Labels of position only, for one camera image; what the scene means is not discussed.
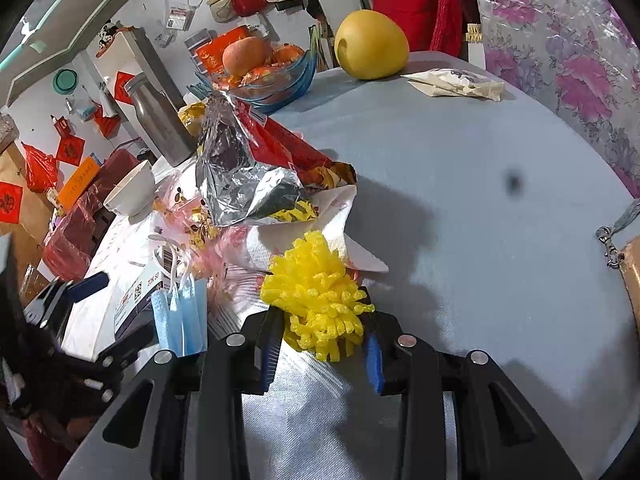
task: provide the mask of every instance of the red cushion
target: red cushion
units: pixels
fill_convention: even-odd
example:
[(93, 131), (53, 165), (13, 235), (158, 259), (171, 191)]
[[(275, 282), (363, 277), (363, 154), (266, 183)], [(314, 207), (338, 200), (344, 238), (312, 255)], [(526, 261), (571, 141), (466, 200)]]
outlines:
[(452, 56), (460, 52), (460, 0), (373, 0), (373, 10), (402, 28), (412, 52), (439, 50)]

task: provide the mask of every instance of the stainless steel bottle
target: stainless steel bottle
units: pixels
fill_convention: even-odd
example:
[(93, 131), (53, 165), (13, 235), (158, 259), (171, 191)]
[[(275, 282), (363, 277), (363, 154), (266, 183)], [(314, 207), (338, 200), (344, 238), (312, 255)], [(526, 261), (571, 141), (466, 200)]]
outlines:
[(124, 89), (140, 124), (169, 164), (175, 168), (193, 155), (197, 140), (190, 136), (171, 101), (156, 90), (145, 73), (127, 82)]

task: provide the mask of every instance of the metal clasp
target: metal clasp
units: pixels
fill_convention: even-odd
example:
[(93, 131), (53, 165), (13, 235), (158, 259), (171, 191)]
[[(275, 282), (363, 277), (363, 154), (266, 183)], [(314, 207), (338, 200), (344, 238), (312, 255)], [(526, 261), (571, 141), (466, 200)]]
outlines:
[(619, 253), (613, 244), (611, 240), (611, 229), (603, 226), (596, 231), (596, 236), (607, 250), (607, 252), (604, 253), (607, 257), (607, 267), (611, 267), (612, 269), (619, 268), (620, 262), (625, 259), (625, 255), (624, 253)]

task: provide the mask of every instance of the teal container lid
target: teal container lid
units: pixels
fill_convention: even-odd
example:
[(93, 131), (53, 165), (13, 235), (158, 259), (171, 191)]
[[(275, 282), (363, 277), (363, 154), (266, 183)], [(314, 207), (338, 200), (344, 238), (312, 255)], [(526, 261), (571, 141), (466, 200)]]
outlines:
[(60, 95), (69, 95), (78, 86), (78, 74), (75, 70), (63, 68), (53, 78), (53, 89)]

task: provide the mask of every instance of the floral fabric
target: floral fabric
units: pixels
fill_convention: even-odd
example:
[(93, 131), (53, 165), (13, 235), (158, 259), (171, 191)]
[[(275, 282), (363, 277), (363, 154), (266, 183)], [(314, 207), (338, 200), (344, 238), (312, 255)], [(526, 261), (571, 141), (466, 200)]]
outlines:
[(487, 71), (571, 125), (640, 197), (640, 52), (607, 0), (478, 0)]

